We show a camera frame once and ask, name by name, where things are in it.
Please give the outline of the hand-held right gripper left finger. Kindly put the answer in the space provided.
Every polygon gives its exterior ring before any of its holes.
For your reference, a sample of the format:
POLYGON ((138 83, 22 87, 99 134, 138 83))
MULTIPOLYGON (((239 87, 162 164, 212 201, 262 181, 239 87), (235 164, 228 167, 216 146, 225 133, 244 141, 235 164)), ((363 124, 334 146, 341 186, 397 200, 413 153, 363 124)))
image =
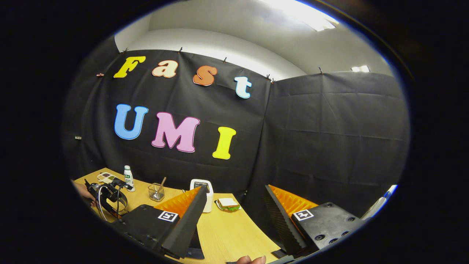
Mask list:
POLYGON ((196 187, 157 206, 140 205, 112 229, 156 254, 185 258, 206 202, 207 187, 196 187))

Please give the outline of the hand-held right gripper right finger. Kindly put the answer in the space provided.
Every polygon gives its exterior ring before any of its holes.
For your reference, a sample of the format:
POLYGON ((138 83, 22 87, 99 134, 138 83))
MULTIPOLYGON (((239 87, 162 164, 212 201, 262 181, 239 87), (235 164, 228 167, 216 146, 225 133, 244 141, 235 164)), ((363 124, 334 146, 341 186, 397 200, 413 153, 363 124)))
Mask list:
POLYGON ((315 204, 265 185, 265 206, 286 254, 302 257, 347 237, 365 221, 332 202, 315 204))

